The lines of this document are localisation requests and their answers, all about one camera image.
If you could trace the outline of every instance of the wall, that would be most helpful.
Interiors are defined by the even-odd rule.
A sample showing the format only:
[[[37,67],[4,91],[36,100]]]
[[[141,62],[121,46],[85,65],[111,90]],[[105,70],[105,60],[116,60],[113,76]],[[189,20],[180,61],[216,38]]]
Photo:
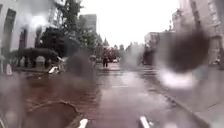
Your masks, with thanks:
[[[12,30],[10,50],[16,50],[19,47],[20,33],[24,26],[28,29],[27,47],[34,47],[36,29],[39,25],[47,26],[49,9],[52,6],[51,0],[1,0],[3,5],[0,13],[0,39],[4,33],[4,22],[7,10],[10,8],[16,11],[16,18]]]

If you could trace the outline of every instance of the sidewalk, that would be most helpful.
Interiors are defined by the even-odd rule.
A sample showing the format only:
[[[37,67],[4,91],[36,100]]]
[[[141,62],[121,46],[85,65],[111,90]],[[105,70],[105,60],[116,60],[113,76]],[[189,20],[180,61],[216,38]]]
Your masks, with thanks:
[[[209,69],[208,78],[191,90],[161,90],[212,128],[224,127],[224,71]]]

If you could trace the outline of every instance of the building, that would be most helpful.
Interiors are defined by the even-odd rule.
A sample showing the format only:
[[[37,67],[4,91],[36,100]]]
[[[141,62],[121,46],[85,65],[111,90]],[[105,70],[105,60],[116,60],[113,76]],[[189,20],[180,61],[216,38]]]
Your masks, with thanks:
[[[80,15],[80,19],[83,19],[83,22],[85,23],[85,28],[91,29],[93,32],[97,32],[97,16],[96,14],[86,14],[86,15]]]
[[[55,0],[55,2],[61,6],[64,6],[66,0]],[[59,27],[62,24],[62,12],[60,12],[54,5],[51,6],[49,11],[48,22],[52,27]]]
[[[56,0],[60,4],[65,0]],[[52,11],[53,4],[47,0],[1,0],[0,1],[0,47],[1,55],[12,50],[34,47],[40,27],[59,25],[59,12]]]
[[[223,48],[223,30],[220,19],[224,14],[222,0],[179,0],[180,9],[173,14],[174,31],[179,32],[187,28],[204,30],[211,39],[209,61],[214,61]]]
[[[157,44],[159,42],[160,37],[159,32],[149,32],[145,36],[145,44],[149,49],[155,49],[157,47]]]

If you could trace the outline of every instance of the white building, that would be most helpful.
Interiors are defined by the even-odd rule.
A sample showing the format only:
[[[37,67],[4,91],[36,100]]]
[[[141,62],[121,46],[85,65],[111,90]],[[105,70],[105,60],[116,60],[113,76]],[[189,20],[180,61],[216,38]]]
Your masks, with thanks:
[[[65,0],[55,0],[64,4]],[[1,53],[34,47],[36,31],[58,20],[59,11],[49,0],[1,0],[0,1],[0,47]]]

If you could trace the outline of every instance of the road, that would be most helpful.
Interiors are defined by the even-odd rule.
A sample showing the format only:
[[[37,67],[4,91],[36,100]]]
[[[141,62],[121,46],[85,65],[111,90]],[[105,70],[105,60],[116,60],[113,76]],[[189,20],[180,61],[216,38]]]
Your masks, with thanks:
[[[99,95],[94,107],[81,108],[90,122],[88,128],[137,128],[146,116],[153,128],[206,128],[201,120],[181,108],[150,82],[154,71],[148,67],[126,70],[119,64],[99,68]]]

